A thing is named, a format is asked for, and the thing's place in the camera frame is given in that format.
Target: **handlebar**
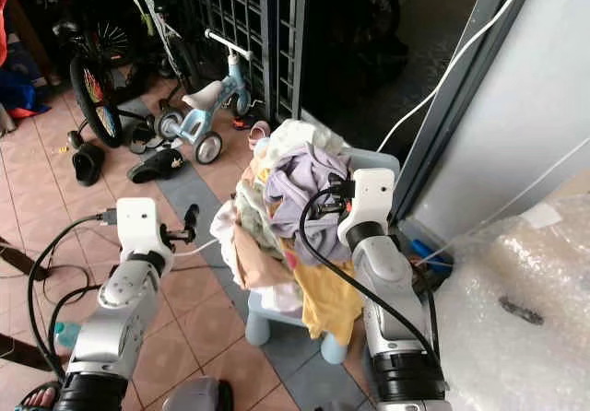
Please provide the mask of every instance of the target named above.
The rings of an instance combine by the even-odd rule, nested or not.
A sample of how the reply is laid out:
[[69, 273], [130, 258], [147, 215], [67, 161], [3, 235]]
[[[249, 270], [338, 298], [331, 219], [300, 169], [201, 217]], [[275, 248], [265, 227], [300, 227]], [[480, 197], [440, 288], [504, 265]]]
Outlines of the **handlebar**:
[[240, 55], [242, 55], [247, 61], [252, 61], [252, 58], [254, 58], [254, 53], [252, 52], [252, 50], [244, 50], [241, 47], [238, 47], [236, 44], [234, 44], [231, 41], [228, 41], [224, 38], [221, 38], [218, 34], [213, 33], [211, 31], [211, 29], [206, 29], [205, 30], [205, 37], [206, 38], [210, 38], [211, 40], [215, 40], [217, 42], [221, 42], [223, 45], [225, 45], [227, 48], [230, 49], [230, 51], [235, 51], [237, 53], [239, 53]]

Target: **white wall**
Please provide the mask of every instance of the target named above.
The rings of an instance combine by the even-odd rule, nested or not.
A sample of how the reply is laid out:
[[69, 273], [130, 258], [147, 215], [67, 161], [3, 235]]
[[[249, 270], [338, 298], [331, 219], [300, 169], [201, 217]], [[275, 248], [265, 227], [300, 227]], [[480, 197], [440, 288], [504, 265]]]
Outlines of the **white wall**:
[[[590, 0], [526, 0], [410, 223], [439, 240], [476, 226], [590, 136]], [[590, 144], [514, 204], [590, 168]]]

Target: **stool leg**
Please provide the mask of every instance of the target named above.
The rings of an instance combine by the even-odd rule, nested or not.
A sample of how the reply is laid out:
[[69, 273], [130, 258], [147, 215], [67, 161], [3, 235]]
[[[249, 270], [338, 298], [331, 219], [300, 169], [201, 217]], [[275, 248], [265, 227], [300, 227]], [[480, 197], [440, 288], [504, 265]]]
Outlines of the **stool leg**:
[[322, 357], [332, 365], [339, 365], [347, 358], [347, 346], [341, 346], [332, 333], [326, 333], [322, 342]]
[[270, 323], [268, 319], [255, 312], [248, 312], [246, 321], [246, 340], [250, 345], [261, 346], [270, 338]]

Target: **pile of clothes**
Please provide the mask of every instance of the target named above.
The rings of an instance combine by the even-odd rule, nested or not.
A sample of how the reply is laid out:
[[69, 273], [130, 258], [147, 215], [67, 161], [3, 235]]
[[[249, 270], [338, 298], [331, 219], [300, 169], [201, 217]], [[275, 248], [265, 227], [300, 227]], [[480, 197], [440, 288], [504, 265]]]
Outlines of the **pile of clothes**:
[[[330, 185], [329, 174], [347, 177], [349, 158], [340, 154], [342, 146], [342, 138], [327, 129], [285, 121], [256, 143], [235, 197], [217, 212], [211, 234], [234, 282], [258, 292], [263, 308], [300, 317], [312, 338], [329, 332], [345, 346], [360, 315], [360, 296], [309, 253], [299, 231], [303, 208]], [[354, 276], [337, 222], [337, 213], [309, 217], [305, 233], [320, 254]]]

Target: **red cloth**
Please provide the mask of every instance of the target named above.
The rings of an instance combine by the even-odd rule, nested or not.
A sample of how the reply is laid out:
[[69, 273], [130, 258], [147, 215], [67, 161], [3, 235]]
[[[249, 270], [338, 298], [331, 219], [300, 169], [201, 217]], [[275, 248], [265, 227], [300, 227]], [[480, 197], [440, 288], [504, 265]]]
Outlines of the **red cloth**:
[[2, 65], [8, 56], [8, 42], [6, 40], [6, 31], [4, 29], [4, 7], [6, 0], [0, 0], [0, 65]]

